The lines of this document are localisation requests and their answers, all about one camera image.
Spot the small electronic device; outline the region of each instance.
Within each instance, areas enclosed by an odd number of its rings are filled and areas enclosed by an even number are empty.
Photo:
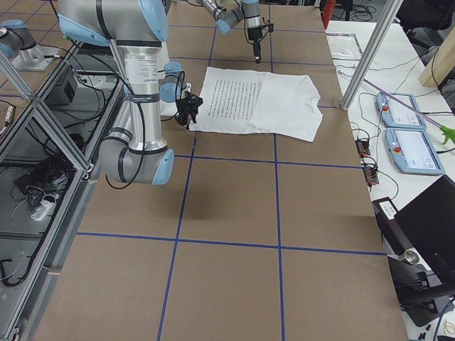
[[[392,95],[403,103],[419,111],[415,97],[412,94]],[[423,118],[416,115],[412,110],[402,106],[394,99],[391,99],[383,92],[379,92],[376,97],[376,107],[386,126],[392,128],[410,128],[415,130],[425,130],[427,128]]]
[[[66,67],[44,102],[47,105],[68,105],[73,101],[76,89],[77,80],[71,69]]]
[[[406,174],[441,175],[444,167],[425,131],[389,128],[385,132],[395,165]]]

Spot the metal pole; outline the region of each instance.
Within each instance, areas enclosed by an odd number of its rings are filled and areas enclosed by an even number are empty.
[[[18,74],[14,66],[9,62],[5,55],[0,51],[0,69],[3,69],[9,81],[13,83],[16,89],[22,94],[23,97],[32,100],[33,91]]]
[[[353,102],[354,96],[357,93],[363,79],[365,78],[365,74],[367,73],[371,62],[373,61],[373,58],[375,57],[380,44],[384,40],[387,31],[389,30],[393,18],[397,14],[398,9],[401,7],[402,2],[403,0],[387,0],[384,11],[382,11],[381,17],[376,24],[375,30],[373,31],[371,38],[368,41],[362,59],[360,59],[360,62],[355,69],[353,79],[350,81],[348,89],[346,89],[343,101],[340,104],[340,108],[342,110],[348,110],[350,104]]]

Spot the black cable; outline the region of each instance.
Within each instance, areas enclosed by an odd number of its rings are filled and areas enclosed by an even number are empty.
[[[392,178],[390,175],[388,175],[388,174],[382,172],[382,171],[379,170],[379,169],[378,169],[378,173],[381,173],[381,174],[387,176],[387,177],[388,177],[391,181],[393,181],[393,183],[397,186],[397,192],[395,193],[395,195],[394,195],[392,198],[390,198],[391,200],[394,200],[394,199],[398,196],[398,193],[400,192],[400,185],[398,185],[397,181],[395,181],[394,178]]]
[[[366,137],[366,138],[362,138],[362,139],[360,139],[360,140],[362,140],[362,141],[367,140],[368,143],[370,142],[370,134],[369,134],[365,129],[362,129],[362,128],[354,128],[354,129],[351,129],[351,130],[352,130],[352,131],[359,131],[359,132],[360,132],[360,131],[363,131],[363,132],[367,135],[367,137]]]
[[[167,122],[167,121],[171,121],[172,119],[174,119],[176,116],[177,116],[178,112],[176,112],[174,115],[172,115],[171,117],[169,117],[168,119],[162,119],[161,122]]]
[[[57,19],[58,19],[58,13],[57,13],[57,10],[55,9],[55,6],[54,6],[54,4],[53,4],[52,1],[53,1],[53,0],[49,0],[49,4],[50,4],[50,6],[52,7],[52,10],[54,11],[55,16],[56,16]]]
[[[59,48],[61,50],[64,50],[66,53],[69,53],[69,51],[67,49],[61,48],[60,46],[46,45],[46,44],[43,44],[43,43],[38,43],[38,45],[45,46],[47,48]]]
[[[120,75],[117,74],[117,71],[115,71],[109,64],[107,64],[105,61],[103,61],[102,59],[99,59],[97,56],[95,55],[91,55],[91,54],[87,54],[89,57],[97,60],[98,62],[102,63],[104,66],[106,66],[109,70],[111,70],[115,75],[116,77],[118,77],[118,79],[120,81],[122,81],[122,83],[125,85],[125,87],[127,87],[128,91],[131,93],[131,95],[134,95],[134,91],[131,87],[131,85],[123,79],[123,77],[121,77]],[[145,117],[144,117],[144,111],[142,110],[142,106],[140,103],[136,103],[136,105],[138,106],[139,108],[139,114],[141,116],[141,125],[142,125],[142,152],[141,152],[141,158],[139,159],[139,165],[137,166],[137,169],[136,169],[136,172],[134,173],[132,179],[124,186],[122,187],[115,187],[113,184],[111,184],[111,182],[109,181],[109,178],[107,177],[107,175],[105,175],[106,177],[106,181],[107,181],[107,184],[111,187],[111,188],[114,188],[115,190],[123,190],[127,187],[129,187],[134,179],[136,179],[136,177],[138,176],[140,170],[141,170],[141,167],[142,167],[142,163],[144,162],[144,152],[145,152]]]
[[[202,5],[195,5],[195,4],[192,4],[189,0],[186,0],[186,3],[187,3],[188,5],[195,6],[195,7],[203,7]]]
[[[444,314],[448,311],[450,305],[451,305],[454,301],[455,301],[455,296],[452,297],[452,299],[446,304],[446,306],[444,307],[444,309],[442,309],[441,315],[439,315],[438,324],[436,325],[436,330],[434,330],[433,341],[436,341],[436,338],[437,338],[437,336],[438,336],[438,330],[439,330],[439,327],[441,326],[442,317],[443,317]]]
[[[450,151],[455,151],[455,148],[449,149],[447,151],[437,151],[436,154],[444,154],[444,153],[448,153]]]
[[[436,92],[436,91],[439,91],[439,89],[432,90],[432,91],[430,91],[430,92],[427,92],[426,94],[414,95],[414,97],[423,97],[423,96],[427,96],[428,94],[432,94],[433,92]]]
[[[33,140],[38,142],[38,144],[40,144],[43,147],[44,153],[47,156],[54,156],[54,155],[58,154],[56,151],[53,151],[51,148],[49,148],[49,146],[47,146],[47,144],[45,144],[44,142],[40,141],[40,139],[34,133],[32,133],[32,131],[30,131],[28,129],[28,127],[26,127],[25,130],[28,132],[28,134],[31,136],[31,138]]]
[[[454,115],[453,112],[421,112],[423,115],[433,115],[433,114],[451,114]]]
[[[64,160],[64,161],[66,162],[66,165],[67,165],[67,166],[69,165],[69,161],[68,161],[68,160],[65,160],[65,159],[63,159],[63,158],[61,158],[61,159]],[[67,183],[70,182],[70,181],[72,181],[72,179],[73,179],[73,173],[68,172]],[[43,246],[43,243],[44,243],[44,241],[46,240],[46,237],[47,237],[47,235],[48,235],[48,233],[49,233],[49,231],[50,231],[50,228],[53,226],[53,220],[54,220],[54,219],[55,219],[55,215],[53,215],[53,216],[51,217],[50,222],[49,222],[49,224],[48,224],[46,230],[42,233],[41,238],[40,238],[40,241],[39,241],[39,243],[36,245],[36,248],[33,250],[32,255],[26,256],[26,257],[28,258],[27,268],[26,268],[24,274],[23,274],[22,276],[20,276],[20,277],[17,278],[17,281],[16,281],[16,282],[13,282],[13,283],[12,283],[12,282],[9,281],[10,278],[13,276],[13,274],[11,274],[10,276],[7,276],[7,275],[6,275],[6,270],[5,270],[5,268],[4,268],[4,263],[5,263],[5,262],[10,262],[10,261],[12,261],[12,260],[11,260],[11,259],[2,259],[2,260],[0,260],[1,282],[2,282],[2,284],[3,284],[4,286],[6,286],[6,287],[16,287],[16,286],[18,286],[19,284],[23,283],[23,282],[27,279],[28,275],[30,274],[30,270],[31,270],[31,267],[32,267],[32,265],[33,265],[33,262],[35,261],[35,258],[36,258],[36,256],[37,256],[38,252],[40,251],[41,247]]]
[[[367,22],[373,19],[373,13],[376,12],[376,8],[374,6],[367,6],[367,5],[353,5],[353,21],[362,21]]]
[[[3,99],[0,99],[0,102],[7,103],[7,104],[12,105],[13,107],[15,107],[14,104],[12,104],[12,103],[10,103],[10,102],[8,102],[8,101],[5,101],[5,100],[3,100]]]

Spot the blue tape line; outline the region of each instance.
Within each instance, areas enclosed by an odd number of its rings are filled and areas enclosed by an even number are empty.
[[[5,80],[1,85],[0,85],[0,89],[6,84],[6,82],[8,82],[8,80]]]
[[[23,13],[23,12],[8,12],[8,10],[6,10],[6,12],[1,12],[1,13],[4,13],[4,14],[20,14],[22,16],[26,16],[26,15],[30,15],[30,13]],[[34,16],[55,16],[54,13],[34,13],[33,14]]]
[[[22,96],[18,94],[0,94],[0,97],[10,97],[10,98],[22,98]]]
[[[28,18],[27,20],[24,21],[24,23],[27,23],[27,21],[29,21],[30,19],[32,19],[32,18],[35,16],[36,12],[38,12],[40,9],[42,9],[42,8],[44,7],[44,5],[46,5],[47,3],[48,3],[47,1],[43,1],[43,3],[41,4],[41,6],[39,6],[39,7],[36,9],[36,11],[34,11],[34,12],[31,14],[30,18]]]
[[[330,164],[324,164],[324,163],[249,160],[249,159],[243,159],[243,158],[217,158],[217,157],[212,157],[212,156],[182,156],[182,155],[176,155],[176,157],[177,158],[197,158],[197,159],[201,159],[201,160],[237,161],[237,162],[253,162],[253,163],[277,163],[279,165],[293,165],[293,166],[313,166],[313,167],[329,167],[329,168],[362,169],[361,166],[330,165]]]
[[[158,240],[160,242],[174,242],[174,238],[166,237],[153,237],[153,236],[139,236],[135,234],[113,234],[113,233],[101,233],[101,232],[78,232],[78,236],[90,236],[90,237],[109,237],[109,238],[125,238],[125,239],[145,239],[145,240]]]
[[[254,247],[259,249],[278,249],[278,246],[267,245],[267,244],[249,244],[249,243],[237,243],[237,242],[218,242],[213,240],[197,240],[197,239],[179,239],[182,243],[191,244],[209,244],[209,245],[225,245],[229,247]]]
[[[196,132],[194,134],[193,150],[191,152],[191,156],[194,155],[194,151],[196,149],[197,135],[198,135],[198,133]],[[168,283],[166,284],[166,292],[164,294],[163,309],[161,311],[161,318],[160,318],[160,321],[159,321],[159,329],[158,329],[158,335],[156,336],[156,341],[161,341],[161,334],[163,332],[164,316],[166,314],[169,291],[171,289],[173,266],[174,266],[174,264],[176,262],[178,238],[180,236],[180,229],[181,229],[182,220],[183,220],[183,212],[185,211],[186,197],[188,195],[188,187],[190,185],[190,177],[191,177],[191,169],[192,169],[192,167],[193,167],[193,158],[190,159],[190,165],[188,167],[188,174],[186,176],[186,184],[185,184],[185,190],[183,191],[182,206],[181,206],[181,209],[180,209],[180,216],[178,217],[178,226],[177,226],[176,240],[175,240],[174,245],[173,245],[171,267],[169,268]]]
[[[212,55],[213,55],[213,48],[215,47],[216,31],[217,31],[217,29],[215,27],[215,30],[213,32],[212,46],[210,47],[210,55],[208,56],[207,66],[210,66],[210,64],[212,63]]]
[[[16,0],[16,2],[14,4],[12,4],[10,7],[8,7],[4,13],[8,13],[10,9],[12,9],[15,5],[17,5],[19,3],[19,1],[20,0]]]
[[[284,321],[284,286],[283,286],[283,257],[282,257],[282,227],[279,214],[279,178],[278,178],[278,151],[277,135],[273,134],[273,147],[275,157],[275,198],[277,199],[277,234],[278,234],[278,269],[279,269],[279,302],[281,308],[282,341],[286,341]]]
[[[46,37],[48,36],[48,34],[49,34],[50,32],[54,32],[54,31],[53,31],[53,28],[54,28],[56,25],[58,25],[58,21],[57,21],[56,23],[54,23],[54,26],[52,26],[52,27],[50,28],[50,31],[48,31],[48,32],[40,39],[40,43],[41,43],[44,39],[46,39]]]
[[[329,168],[349,168],[349,169],[362,169],[361,166],[345,166],[345,165],[326,165],[320,163],[300,163],[291,161],[278,161],[280,165],[295,165],[295,166],[313,166],[313,167],[329,167]]]
[[[215,240],[198,240],[198,239],[175,239],[169,237],[154,237],[154,236],[142,236],[136,234],[115,234],[115,233],[103,233],[103,232],[78,232],[78,236],[86,237],[108,237],[108,238],[125,238],[125,239],[143,239],[143,240],[155,240],[158,242],[179,242],[189,244],[212,244],[212,245],[226,245],[232,247],[254,247],[259,249],[284,249],[292,251],[310,251],[310,252],[327,252],[332,254],[360,254],[367,256],[387,256],[385,252],[376,251],[355,251],[355,250],[340,250],[340,249],[321,249],[314,247],[287,247],[281,245],[268,245],[268,244],[250,244],[250,243],[237,243],[237,242],[221,242]]]
[[[217,158],[212,156],[194,156],[201,160],[219,160],[219,161],[238,161],[238,162],[255,162],[255,163],[274,163],[275,161],[266,161],[266,160],[249,160],[243,158]]]
[[[282,247],[282,249],[283,250],[294,250],[294,251],[326,252],[329,254],[362,254],[365,256],[387,256],[387,254],[385,252],[376,252],[376,251],[320,249],[320,248],[314,248],[314,247]]]

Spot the chair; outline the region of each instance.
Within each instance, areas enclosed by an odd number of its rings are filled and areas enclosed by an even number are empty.
[[[397,13],[397,18],[405,30],[409,41],[428,49],[429,46],[416,39],[414,28],[445,30],[452,23],[455,11],[454,0],[404,0]]]

